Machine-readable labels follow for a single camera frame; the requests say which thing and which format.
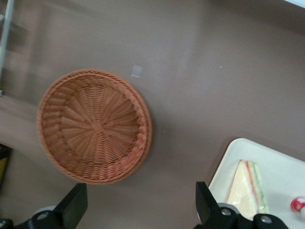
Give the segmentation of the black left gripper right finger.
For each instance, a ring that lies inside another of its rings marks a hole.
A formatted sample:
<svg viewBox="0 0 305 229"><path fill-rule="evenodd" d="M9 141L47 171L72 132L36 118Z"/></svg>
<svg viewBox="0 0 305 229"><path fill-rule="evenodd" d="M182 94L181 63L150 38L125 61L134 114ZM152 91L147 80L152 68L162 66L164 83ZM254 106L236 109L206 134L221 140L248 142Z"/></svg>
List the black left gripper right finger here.
<svg viewBox="0 0 305 229"><path fill-rule="evenodd" d="M205 182L196 182L196 209L201 224L196 229L286 229L278 217L256 214L248 220L237 213L232 205L221 207L214 199Z"/></svg>

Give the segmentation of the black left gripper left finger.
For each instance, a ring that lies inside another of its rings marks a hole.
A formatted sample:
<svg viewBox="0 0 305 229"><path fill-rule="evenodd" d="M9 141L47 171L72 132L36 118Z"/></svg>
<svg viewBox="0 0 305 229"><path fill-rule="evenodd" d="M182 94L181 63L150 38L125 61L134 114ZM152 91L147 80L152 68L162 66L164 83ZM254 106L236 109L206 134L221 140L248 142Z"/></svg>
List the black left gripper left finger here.
<svg viewBox="0 0 305 229"><path fill-rule="evenodd" d="M2 229L74 229L88 207L87 185L76 184L53 210L43 210L27 221L14 225L10 219L1 219Z"/></svg>

